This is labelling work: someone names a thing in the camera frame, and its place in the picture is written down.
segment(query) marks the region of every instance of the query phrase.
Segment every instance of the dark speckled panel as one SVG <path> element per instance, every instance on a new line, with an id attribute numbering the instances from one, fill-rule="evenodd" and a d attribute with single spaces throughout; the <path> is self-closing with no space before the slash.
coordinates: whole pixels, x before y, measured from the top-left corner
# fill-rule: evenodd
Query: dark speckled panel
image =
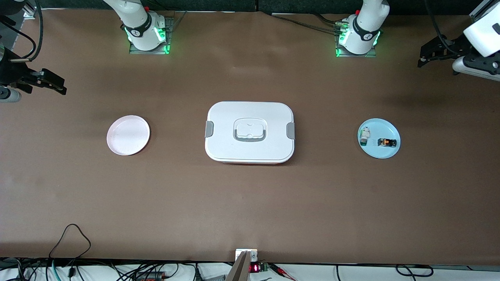
<path id="1" fill-rule="evenodd" d="M 158 0 L 165 6 L 190 11 L 253 12 L 256 0 Z M 109 9 L 101 0 L 40 0 L 46 8 Z M 142 0 L 146 6 L 157 5 Z M 423 0 L 389 0 L 391 15 L 426 15 Z M 468 15 L 481 0 L 429 0 L 436 15 Z M 258 0 L 258 10 L 265 13 L 351 14 L 362 5 L 362 0 Z"/>

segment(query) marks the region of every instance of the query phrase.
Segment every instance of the teal cable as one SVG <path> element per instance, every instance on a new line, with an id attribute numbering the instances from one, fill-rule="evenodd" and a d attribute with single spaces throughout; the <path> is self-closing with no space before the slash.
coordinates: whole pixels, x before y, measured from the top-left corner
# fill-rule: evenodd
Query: teal cable
<path id="1" fill-rule="evenodd" d="M 52 271 L 54 272 L 54 275 L 55 275 L 55 278 L 57 279 L 57 281 L 61 281 L 61 278 L 59 278 L 59 274 L 56 271 L 56 266 L 54 265 L 54 260 L 52 260 Z"/>

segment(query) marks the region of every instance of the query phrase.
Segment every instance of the storage box lid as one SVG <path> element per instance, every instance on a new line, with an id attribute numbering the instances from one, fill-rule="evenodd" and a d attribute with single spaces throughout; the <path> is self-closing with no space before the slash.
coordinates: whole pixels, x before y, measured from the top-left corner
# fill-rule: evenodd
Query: storage box lid
<path id="1" fill-rule="evenodd" d="M 283 103 L 221 101 L 208 111 L 205 151 L 213 160 L 277 164 L 294 148 L 294 114 Z"/>

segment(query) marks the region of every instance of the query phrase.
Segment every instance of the brown table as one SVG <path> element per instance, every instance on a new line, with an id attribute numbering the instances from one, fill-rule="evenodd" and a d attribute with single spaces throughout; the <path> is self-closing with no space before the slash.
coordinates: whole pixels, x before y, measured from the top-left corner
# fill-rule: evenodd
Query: brown table
<path id="1" fill-rule="evenodd" d="M 468 24 L 438 19 L 450 38 Z M 418 69 L 426 16 L 389 17 L 377 58 L 335 57 L 332 36 L 259 12 L 188 13 L 164 56 L 129 55 L 113 11 L 46 10 L 44 23 L 30 65 L 68 91 L 0 103 L 0 256 L 46 257 L 77 223 L 92 258 L 230 261 L 253 247 L 272 262 L 500 265 L 500 84 L 453 76 L 452 61 Z M 23 31 L 36 40 L 37 21 Z M 211 160 L 207 112 L 228 100 L 290 106 L 293 157 Z M 106 144 L 125 115 L 151 126 L 134 156 Z M 394 157 L 360 149 L 369 118 L 398 128 Z M 56 256 L 85 246 L 72 229 Z"/>

